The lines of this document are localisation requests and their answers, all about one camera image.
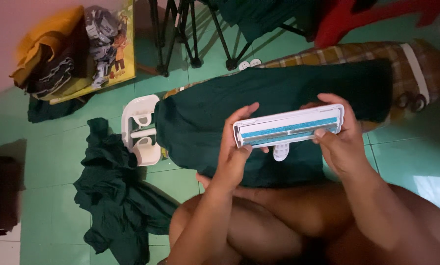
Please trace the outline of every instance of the knee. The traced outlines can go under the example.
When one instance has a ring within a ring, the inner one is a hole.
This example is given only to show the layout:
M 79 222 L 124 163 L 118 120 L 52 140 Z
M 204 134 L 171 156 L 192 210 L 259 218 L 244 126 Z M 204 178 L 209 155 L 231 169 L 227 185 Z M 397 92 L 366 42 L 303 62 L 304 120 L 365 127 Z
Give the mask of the knee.
M 169 227 L 169 241 L 171 247 L 177 241 L 177 238 L 181 235 L 184 228 L 187 226 L 190 218 L 192 217 L 195 208 L 200 202 L 202 195 L 194 196 L 184 203 L 182 203 L 174 212 L 171 218 L 171 224 Z

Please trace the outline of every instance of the green tile floor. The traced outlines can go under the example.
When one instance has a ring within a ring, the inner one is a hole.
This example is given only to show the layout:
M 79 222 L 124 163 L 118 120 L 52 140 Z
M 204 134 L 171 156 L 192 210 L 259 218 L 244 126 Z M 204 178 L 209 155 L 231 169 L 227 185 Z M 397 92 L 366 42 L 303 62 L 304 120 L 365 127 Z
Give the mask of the green tile floor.
M 95 255 L 82 237 L 91 216 L 73 201 L 72 183 L 82 172 L 80 161 L 87 147 L 86 121 L 104 117 L 114 132 L 120 132 L 124 104 L 135 97 L 168 91 L 190 82 L 228 73 L 225 54 L 208 11 L 197 7 L 200 57 L 203 66 L 192 69 L 183 46 L 176 45 L 170 76 L 139 73 L 117 89 L 95 95 L 71 116 L 38 124 L 27 122 L 28 96 L 17 88 L 0 94 L 0 145 L 26 139 L 25 186 L 22 202 L 22 265 L 115 265 L 110 251 Z M 372 40 L 409 41 L 425 38 L 440 49 L 435 26 L 414 28 L 415 15 L 381 21 L 350 32 L 343 42 Z M 245 44 L 238 28 L 220 19 L 230 51 L 238 54 Z M 154 46 L 136 39 L 136 57 L 147 65 L 156 64 Z M 263 62 L 310 48 L 304 38 L 276 29 L 255 40 L 247 60 Z M 365 134 L 365 152 L 388 182 L 404 186 L 440 207 L 440 100 L 413 119 Z M 193 170 L 180 169 L 170 160 L 147 168 L 146 181 L 183 202 L 203 192 Z M 156 264 L 169 253 L 167 236 L 150 236 L 151 262 Z

